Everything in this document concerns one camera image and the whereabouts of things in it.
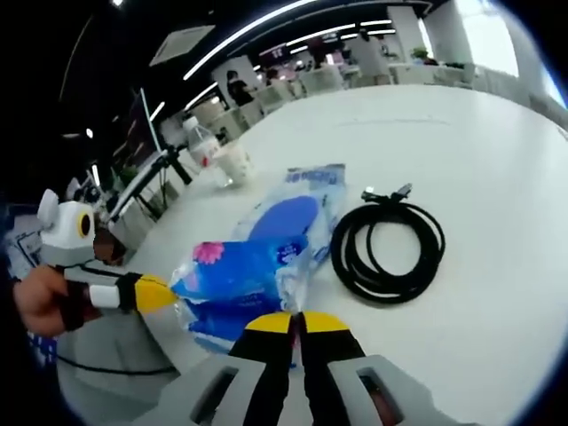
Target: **ceiling light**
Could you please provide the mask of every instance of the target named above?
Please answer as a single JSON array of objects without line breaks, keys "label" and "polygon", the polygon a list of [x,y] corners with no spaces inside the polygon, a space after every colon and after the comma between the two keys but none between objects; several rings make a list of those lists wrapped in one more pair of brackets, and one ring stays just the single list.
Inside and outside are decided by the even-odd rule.
[{"label": "ceiling light", "polygon": [[155,111],[150,115],[150,121],[153,122],[154,118],[160,113],[160,111],[165,107],[165,102],[160,102],[160,105],[155,109]]},{"label": "ceiling light", "polygon": [[341,31],[342,29],[349,29],[349,28],[355,28],[355,24],[342,25],[340,27],[324,29],[323,31],[318,31],[317,33],[305,35],[304,37],[300,37],[297,38],[296,40],[292,40],[291,42],[287,42],[286,46],[291,46],[292,44],[300,43],[303,42],[304,40],[309,40],[310,38],[313,37],[323,36],[324,34],[335,33],[337,31]]},{"label": "ceiling light", "polygon": [[92,176],[95,179],[95,185],[100,186],[99,168],[97,167],[97,164],[93,164],[91,169],[92,169]]},{"label": "ceiling light", "polygon": [[368,27],[369,25],[383,25],[391,24],[392,20],[370,20],[369,22],[361,22],[362,27]]},{"label": "ceiling light", "polygon": [[299,51],[307,51],[307,50],[308,50],[308,46],[298,47],[297,49],[290,51],[290,55],[293,55],[294,53],[298,53]]},{"label": "ceiling light", "polygon": [[376,36],[377,34],[394,34],[396,32],[396,29],[379,29],[377,31],[369,31],[368,34],[371,36]]},{"label": "ceiling light", "polygon": [[202,91],[199,95],[197,95],[195,98],[193,98],[192,100],[189,101],[189,103],[185,106],[184,110],[187,111],[189,108],[191,108],[193,105],[195,105],[195,103],[203,98],[205,95],[207,95],[210,91],[212,91],[213,89],[215,89],[217,86],[219,85],[219,83],[215,82],[213,84],[211,84],[207,89],[205,89],[204,91]]},{"label": "ceiling light", "polygon": [[247,34],[250,30],[258,27],[261,24],[264,24],[267,20],[271,20],[272,18],[276,18],[277,16],[280,16],[282,13],[292,11],[297,7],[301,7],[301,6],[304,6],[305,4],[309,4],[309,3],[313,3],[313,2],[317,2],[317,1],[318,0],[299,0],[299,1],[294,2],[292,4],[288,4],[287,6],[280,7],[279,9],[276,9],[275,11],[266,14],[262,18],[259,18],[258,20],[254,20],[253,22],[249,23],[246,27],[241,28],[239,31],[237,31],[236,33],[231,35],[229,38],[226,38],[223,42],[221,42],[213,50],[211,50],[207,55],[205,55],[203,58],[201,58],[189,71],[187,71],[187,73],[184,75],[184,80],[187,80],[189,77],[194,75],[199,68],[203,67],[203,65],[205,65],[207,63],[207,61],[209,61],[211,58],[213,58],[215,55],[217,55],[220,51],[222,51],[229,44],[231,44],[232,42],[234,42],[238,38],[241,38],[242,36]]}]

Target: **white desk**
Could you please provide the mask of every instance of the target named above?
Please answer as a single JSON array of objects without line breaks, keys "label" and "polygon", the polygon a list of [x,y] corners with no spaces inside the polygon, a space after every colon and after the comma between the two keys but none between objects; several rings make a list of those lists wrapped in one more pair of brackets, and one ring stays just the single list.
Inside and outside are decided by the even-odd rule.
[{"label": "white desk", "polygon": [[[194,244],[227,239],[289,166],[345,162],[345,212],[361,205],[366,186],[390,193],[411,182],[410,202],[433,214],[447,238],[428,290],[389,309],[367,306],[327,262],[308,308],[339,316],[368,354],[426,384],[456,420],[508,424],[525,408],[568,332],[568,144],[557,126],[484,93],[382,86],[288,104],[241,141],[256,181],[221,192],[199,176],[131,268],[169,277]],[[396,225],[380,232],[379,262],[393,272],[412,267],[411,232]],[[146,324],[181,372],[203,356],[172,309]]]}]

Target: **paper cup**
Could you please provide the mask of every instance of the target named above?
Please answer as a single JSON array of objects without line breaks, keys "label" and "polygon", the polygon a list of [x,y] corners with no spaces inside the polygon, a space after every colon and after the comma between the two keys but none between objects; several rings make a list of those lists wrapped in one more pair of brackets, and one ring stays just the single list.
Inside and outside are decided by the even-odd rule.
[{"label": "paper cup", "polygon": [[216,138],[207,138],[199,145],[191,148],[189,154],[201,167],[207,167],[212,163],[213,156],[219,149],[221,149],[221,146]]},{"label": "paper cup", "polygon": [[246,183],[252,176],[249,154],[237,142],[223,146],[213,155],[213,161],[236,185]]}]

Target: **black ceiling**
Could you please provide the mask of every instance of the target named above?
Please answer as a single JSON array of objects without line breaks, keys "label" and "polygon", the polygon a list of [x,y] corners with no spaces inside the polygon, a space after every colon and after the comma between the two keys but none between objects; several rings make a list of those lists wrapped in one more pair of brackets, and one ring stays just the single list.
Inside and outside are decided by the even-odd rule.
[{"label": "black ceiling", "polygon": [[[434,10],[444,1],[411,3],[422,15],[429,3]],[[139,87],[145,87],[151,110],[165,101],[163,114],[176,112],[208,85],[211,70],[228,55],[248,54],[254,59],[262,50],[311,32],[357,20],[386,18],[385,5],[377,2],[319,0],[264,23],[221,51],[189,81],[182,80],[187,70],[220,41],[251,21],[290,3],[292,0],[123,0],[117,8],[111,0],[69,2],[64,13],[58,16],[57,40],[51,44],[49,59],[44,64],[52,68],[52,99],[59,98],[75,41],[85,23],[91,21],[75,50],[59,102],[64,116],[62,131],[104,128],[106,122],[128,108],[132,91]],[[317,13],[342,4],[356,6]],[[302,19],[306,14],[312,16]],[[170,32],[200,25],[216,28],[188,54],[148,66]]]}]

